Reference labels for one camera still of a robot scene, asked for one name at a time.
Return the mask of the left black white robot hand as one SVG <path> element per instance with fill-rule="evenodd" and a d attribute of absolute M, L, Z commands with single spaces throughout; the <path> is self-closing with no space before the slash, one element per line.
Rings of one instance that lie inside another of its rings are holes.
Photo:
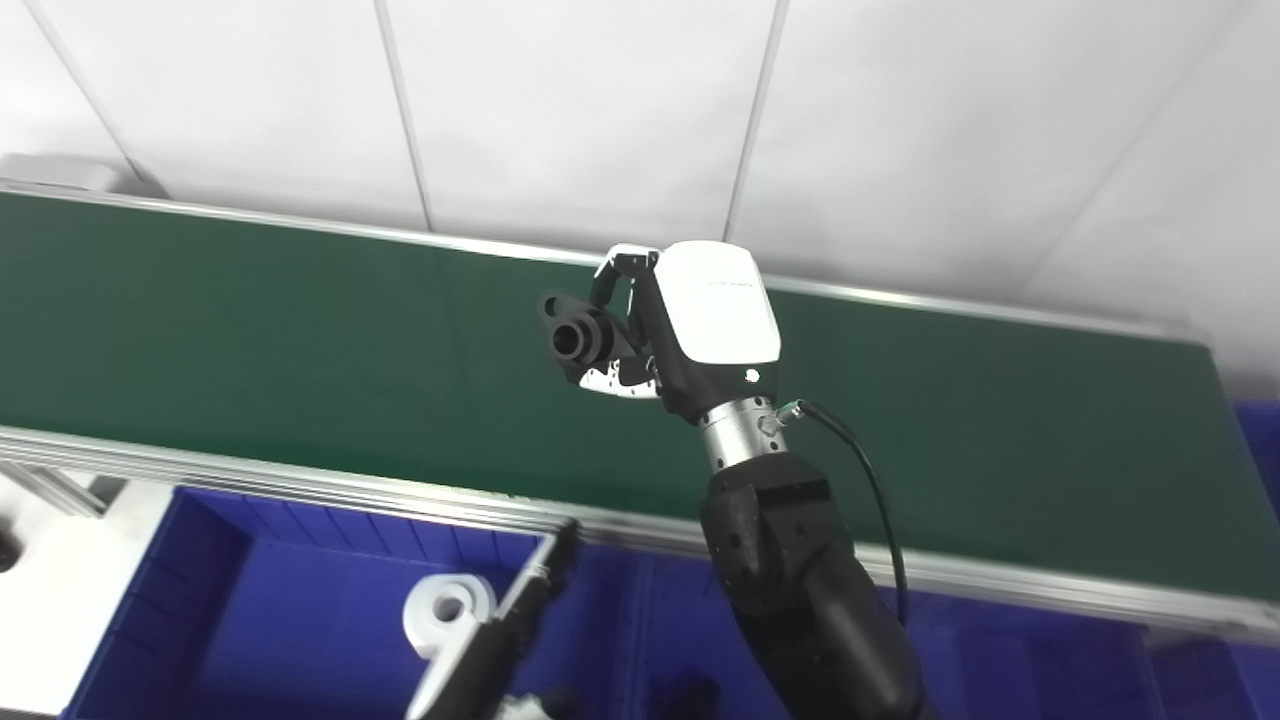
<path fill-rule="evenodd" d="M 547 606 L 564 588 L 579 547 L 579 521 L 559 524 L 539 539 L 503 597 L 479 574 L 420 579 L 404 601 L 402 626 L 428 666 L 404 717 L 568 717 L 576 710 L 573 692 L 511 694 L 508 685 L 536 642 Z"/>

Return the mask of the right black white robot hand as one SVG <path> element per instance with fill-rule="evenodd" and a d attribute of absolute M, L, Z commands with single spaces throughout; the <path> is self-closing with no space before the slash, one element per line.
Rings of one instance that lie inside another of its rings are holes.
<path fill-rule="evenodd" d="M 559 361 L 581 389 L 657 398 L 691 425 L 726 404 L 778 397 L 780 329 L 746 249 L 616 245 L 573 315 L 562 327 L 585 331 L 586 345 Z"/>

